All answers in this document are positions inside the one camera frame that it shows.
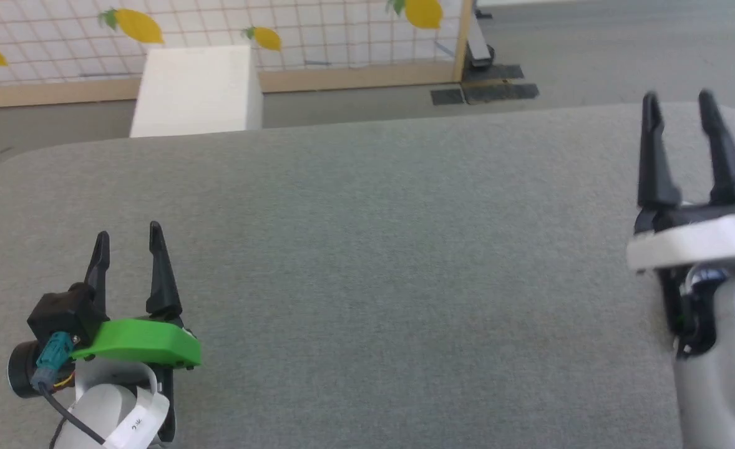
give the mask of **black floor mat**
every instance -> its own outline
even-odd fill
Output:
[[[465,102],[462,89],[440,89],[431,91],[431,102],[439,105],[461,105]]]
[[[498,102],[498,100],[530,100],[539,96],[535,84],[463,85],[468,105]]]

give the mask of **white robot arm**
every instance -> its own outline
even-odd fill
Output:
[[[669,175],[656,94],[645,96],[635,237],[626,255],[652,270],[676,336],[674,362],[686,449],[735,449],[735,143],[708,91],[699,95],[714,187],[685,205]]]

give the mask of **green leaf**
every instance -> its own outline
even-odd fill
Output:
[[[107,22],[107,26],[112,29],[117,29],[117,18],[115,18],[115,9],[110,9],[104,16],[104,21]]]
[[[115,8],[110,8],[107,11],[99,13],[99,26],[102,26],[102,21],[106,23],[109,28],[117,29],[117,18],[115,18]]]

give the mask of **white box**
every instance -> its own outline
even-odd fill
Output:
[[[130,137],[262,128],[262,88],[250,46],[152,49]]]

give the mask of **gray floor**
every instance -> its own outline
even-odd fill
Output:
[[[527,82],[539,86],[538,99],[433,106],[430,86],[271,94],[265,126],[639,102],[648,89],[662,100],[695,100],[705,86],[735,108],[735,0],[590,0],[488,11],[495,19],[482,21],[482,29],[497,62],[522,65]],[[0,161],[44,146],[125,137],[133,108],[0,109]]]

